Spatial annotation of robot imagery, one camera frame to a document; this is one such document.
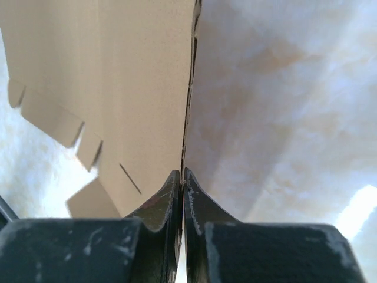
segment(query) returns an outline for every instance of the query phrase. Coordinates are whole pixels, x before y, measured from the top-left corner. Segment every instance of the marble floor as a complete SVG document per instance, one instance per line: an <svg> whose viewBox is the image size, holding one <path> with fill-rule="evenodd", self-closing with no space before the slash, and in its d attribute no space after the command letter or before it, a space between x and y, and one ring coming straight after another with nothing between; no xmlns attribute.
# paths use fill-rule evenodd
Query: marble floor
<svg viewBox="0 0 377 283"><path fill-rule="evenodd" d="M202 187L241 220L335 225L368 282L376 14L367 0L203 0L186 151ZM0 42L0 195L20 217L69 217L65 201L97 172L10 108L7 81Z"/></svg>

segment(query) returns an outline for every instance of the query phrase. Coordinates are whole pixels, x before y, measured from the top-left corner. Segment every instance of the cardboard edge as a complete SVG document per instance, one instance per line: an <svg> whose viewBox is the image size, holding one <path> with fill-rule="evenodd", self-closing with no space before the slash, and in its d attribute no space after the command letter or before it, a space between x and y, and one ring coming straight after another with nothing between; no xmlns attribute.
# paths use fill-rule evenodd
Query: cardboard edge
<svg viewBox="0 0 377 283"><path fill-rule="evenodd" d="M181 155L181 183L183 182L184 176L184 161L186 156L186 134L187 126L190 121L190 109L191 109L191 93L192 85L194 80L194 70L196 62L196 49L197 49L197 24L199 22L201 13L201 0L195 1L194 12L193 12L193 26L191 32L191 67L190 67L190 78L188 81L188 90L187 90L187 103L186 103L186 118L184 120L184 129L183 129L183 143L182 143L182 155Z"/></svg>
<svg viewBox="0 0 377 283"><path fill-rule="evenodd" d="M77 158L87 171L93 167L98 159L101 148L102 139L88 128L84 128L84 134L77 151Z"/></svg>
<svg viewBox="0 0 377 283"><path fill-rule="evenodd" d="M71 147L83 121L59 104L27 86L21 103L21 115L64 147Z"/></svg>
<svg viewBox="0 0 377 283"><path fill-rule="evenodd" d="M121 217L98 178L71 196L67 206L73 218Z"/></svg>
<svg viewBox="0 0 377 283"><path fill-rule="evenodd" d="M12 78L9 79L8 82L8 100L9 105L12 108L17 108L21 105L22 99L25 95L26 86L21 84L17 80Z"/></svg>

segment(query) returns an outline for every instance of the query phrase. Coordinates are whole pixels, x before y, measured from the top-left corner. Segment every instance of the brown cardboard sheet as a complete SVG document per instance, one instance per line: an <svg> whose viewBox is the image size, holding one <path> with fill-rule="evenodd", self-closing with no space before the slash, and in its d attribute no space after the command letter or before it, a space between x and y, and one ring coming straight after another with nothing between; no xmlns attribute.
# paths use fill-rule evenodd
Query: brown cardboard sheet
<svg viewBox="0 0 377 283"><path fill-rule="evenodd" d="M84 125L87 169L101 148L98 180L68 202L73 216L92 215L95 190L111 199L102 203L111 215L125 216L180 168L194 6L0 0L11 106L67 147Z"/></svg>

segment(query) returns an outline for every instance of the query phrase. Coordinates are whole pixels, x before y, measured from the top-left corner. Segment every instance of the cardboard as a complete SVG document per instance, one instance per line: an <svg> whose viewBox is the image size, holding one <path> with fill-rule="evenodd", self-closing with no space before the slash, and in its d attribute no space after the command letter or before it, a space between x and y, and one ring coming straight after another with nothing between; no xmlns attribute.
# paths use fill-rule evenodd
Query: cardboard
<svg viewBox="0 0 377 283"><path fill-rule="evenodd" d="M96 216L125 216L181 167L199 10L194 0L0 0L10 105L66 147L83 129L88 170L99 155L98 179L68 202L73 216L105 205Z"/></svg>

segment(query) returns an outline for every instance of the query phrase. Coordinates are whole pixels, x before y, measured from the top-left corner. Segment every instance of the tiled floor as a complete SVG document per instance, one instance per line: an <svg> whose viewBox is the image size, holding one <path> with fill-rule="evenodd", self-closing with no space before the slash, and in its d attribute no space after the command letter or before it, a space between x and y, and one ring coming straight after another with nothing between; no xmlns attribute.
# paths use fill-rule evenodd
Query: tiled floor
<svg viewBox="0 0 377 283"><path fill-rule="evenodd" d="M364 0L203 0L186 156L202 187L244 221L336 225L369 282L376 14ZM68 216L64 202L95 172L9 107L7 79L1 44L0 195L21 217Z"/></svg>

